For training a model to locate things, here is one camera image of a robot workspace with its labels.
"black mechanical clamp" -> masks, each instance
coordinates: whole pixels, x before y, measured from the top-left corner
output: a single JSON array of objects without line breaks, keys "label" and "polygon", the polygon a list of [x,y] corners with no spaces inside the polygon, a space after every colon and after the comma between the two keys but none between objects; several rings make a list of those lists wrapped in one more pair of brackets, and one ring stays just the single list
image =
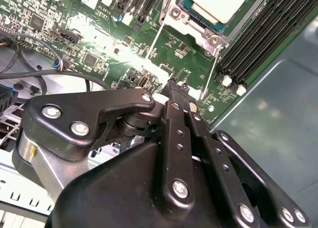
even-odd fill
[{"label": "black mechanical clamp", "polygon": [[[310,227],[305,213],[225,132],[191,112],[188,87],[165,105],[141,89],[31,99],[12,160],[56,201],[46,226]],[[146,142],[89,170],[88,153]]]}]

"white connector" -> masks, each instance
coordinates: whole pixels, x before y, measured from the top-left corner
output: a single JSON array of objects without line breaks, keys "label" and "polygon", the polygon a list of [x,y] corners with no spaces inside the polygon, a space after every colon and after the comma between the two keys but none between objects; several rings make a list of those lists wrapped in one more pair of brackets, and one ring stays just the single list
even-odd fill
[{"label": "white connector", "polygon": [[101,0],[101,2],[107,7],[110,7],[111,3],[113,3],[113,0]]},{"label": "white connector", "polygon": [[243,85],[238,85],[237,95],[242,96],[246,93],[246,88]]},{"label": "white connector", "polygon": [[230,78],[230,76],[225,75],[222,81],[222,85],[225,87],[228,87],[231,84],[232,84],[232,79]]}]

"integrated circuit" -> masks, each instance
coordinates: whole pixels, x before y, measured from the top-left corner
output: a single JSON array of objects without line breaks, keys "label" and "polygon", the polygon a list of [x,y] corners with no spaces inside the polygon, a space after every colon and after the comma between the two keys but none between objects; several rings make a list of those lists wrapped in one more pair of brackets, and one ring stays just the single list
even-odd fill
[{"label": "integrated circuit", "polygon": [[97,62],[97,57],[87,53],[84,59],[84,64],[89,67],[94,67]]},{"label": "integrated circuit", "polygon": [[45,20],[33,14],[29,25],[36,31],[41,31],[44,26]]}]

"ram slot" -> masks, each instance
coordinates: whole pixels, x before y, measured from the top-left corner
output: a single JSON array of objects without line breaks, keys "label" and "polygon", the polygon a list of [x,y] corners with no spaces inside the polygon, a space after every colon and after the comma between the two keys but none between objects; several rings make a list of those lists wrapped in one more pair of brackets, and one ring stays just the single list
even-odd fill
[{"label": "ram slot", "polygon": [[117,4],[117,8],[122,12],[124,12],[129,6],[131,0],[120,0]]},{"label": "ram slot", "polygon": [[299,11],[299,7],[302,7],[301,5],[298,7],[294,5],[296,2],[297,1],[293,1],[287,9],[282,9],[283,12],[278,14],[279,17],[276,17],[273,26],[270,29],[265,29],[266,33],[261,39],[259,39],[259,42],[250,49],[249,55],[246,55],[244,58],[242,58],[242,61],[236,65],[235,69],[239,68],[239,70],[235,72],[237,77],[240,78],[245,71],[248,70],[248,65],[251,63],[250,61],[254,61],[254,59],[258,58],[260,54],[263,53],[269,46],[269,42],[276,38],[279,33],[285,29],[285,27],[288,25],[288,20],[293,17],[295,12]]},{"label": "ram slot", "polygon": [[231,72],[237,74],[238,72],[236,72],[236,69],[239,67],[241,62],[245,60],[249,53],[252,52],[257,44],[266,36],[266,34],[268,34],[269,28],[275,26],[280,12],[282,12],[284,8],[288,7],[291,2],[292,0],[275,1],[275,4],[271,6],[271,11],[267,15],[266,19],[261,23],[261,25],[256,25],[257,28],[253,29],[254,33],[243,45],[240,45],[240,49],[238,49],[231,60],[227,61],[225,67],[231,65]]},{"label": "ram slot", "polygon": [[149,15],[149,13],[150,13],[151,9],[153,8],[153,6],[154,6],[156,1],[157,0],[149,0],[149,1],[147,1],[146,6],[143,9],[143,12],[138,17],[137,22],[136,22],[136,24],[134,26],[134,29],[136,31],[139,31],[141,29],[141,27],[143,26],[147,16]]},{"label": "ram slot", "polygon": [[223,56],[221,65],[226,68],[235,59],[242,49],[246,49],[246,44],[255,35],[258,30],[261,29],[262,25],[265,24],[273,13],[273,7],[275,7],[276,2],[282,0],[270,0],[267,5],[262,9],[260,14],[256,19],[246,28],[244,33],[237,39],[228,52]]},{"label": "ram slot", "polygon": [[247,51],[240,56],[239,59],[233,60],[231,63],[231,69],[233,73],[240,77],[241,74],[246,70],[246,63],[248,63],[248,58],[257,57],[263,47],[266,47],[266,42],[271,38],[275,37],[275,33],[279,31],[286,20],[284,20],[285,15],[289,15],[289,9],[294,5],[296,0],[289,0],[284,4],[280,5],[275,9],[274,14],[272,14],[271,22],[266,27],[263,27],[258,34],[249,42],[246,46]]},{"label": "ram slot", "polygon": [[146,0],[134,0],[134,2],[132,2],[131,9],[135,9],[133,14],[137,14],[139,11],[141,11],[145,1]]},{"label": "ram slot", "polygon": [[249,63],[246,72],[244,72],[240,76],[240,80],[246,81],[256,71],[256,69],[265,61],[265,59],[275,50],[275,48],[279,46],[279,44],[282,43],[286,39],[286,37],[295,30],[295,28],[297,28],[298,23],[305,19],[307,14],[310,12],[311,8],[317,4],[318,0],[309,0],[305,7],[302,6],[302,9],[297,14],[297,17],[293,18],[293,20],[290,20],[286,28],[284,28],[284,30],[282,30],[279,34],[279,37],[277,37],[275,40],[272,40],[269,43],[268,49],[264,51],[264,53],[261,53],[258,59],[255,58]]}]

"screw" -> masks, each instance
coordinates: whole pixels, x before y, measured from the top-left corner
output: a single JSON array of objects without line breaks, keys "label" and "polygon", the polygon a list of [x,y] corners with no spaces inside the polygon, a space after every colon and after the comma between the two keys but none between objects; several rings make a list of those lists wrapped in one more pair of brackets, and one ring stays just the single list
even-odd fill
[{"label": "screw", "polygon": [[214,106],[213,106],[213,105],[210,105],[210,106],[208,107],[208,111],[209,111],[209,112],[213,112],[213,111],[214,111]]},{"label": "screw", "polygon": [[286,208],[283,208],[282,212],[283,212],[286,220],[288,220],[289,222],[294,222],[294,218],[293,218],[292,214],[290,214],[290,212]]},{"label": "screw", "polygon": [[171,10],[171,16],[174,17],[174,18],[178,18],[181,14],[181,10],[178,9],[178,8],[173,8]]},{"label": "screw", "polygon": [[211,39],[210,39],[210,42],[211,42],[211,44],[217,44],[218,43],[218,38],[216,38],[216,37],[212,37]]},{"label": "screw", "polygon": [[200,118],[197,114],[194,114],[194,119],[196,119],[196,120],[198,120],[198,121],[201,120],[201,118]]},{"label": "screw", "polygon": [[225,134],[221,134],[221,137],[222,137],[222,139],[224,139],[224,140],[226,140],[226,141],[229,140],[229,138],[228,138]]},{"label": "screw", "polygon": [[187,198],[189,191],[184,182],[180,180],[174,180],[172,184],[173,191],[179,198]]},{"label": "screw", "polygon": [[245,220],[247,220],[250,223],[254,222],[253,213],[250,211],[250,209],[246,205],[240,205],[239,211]]},{"label": "screw", "polygon": [[46,106],[42,109],[42,114],[50,119],[57,119],[61,116],[61,111],[54,106]]},{"label": "screw", "polygon": [[180,109],[180,107],[179,107],[179,105],[178,105],[177,103],[172,103],[172,106],[173,106],[173,108],[176,109],[176,110],[179,110],[179,109]]},{"label": "screw", "polygon": [[296,217],[298,218],[298,220],[300,220],[302,223],[306,223],[306,219],[305,219],[305,217],[303,216],[303,214],[301,214],[300,211],[295,210],[295,215],[296,215]]},{"label": "screw", "polygon": [[147,95],[147,94],[142,94],[141,97],[142,97],[145,101],[151,101],[150,96]]},{"label": "screw", "polygon": [[85,136],[89,133],[89,127],[84,122],[75,122],[71,125],[71,131],[78,136]]}]

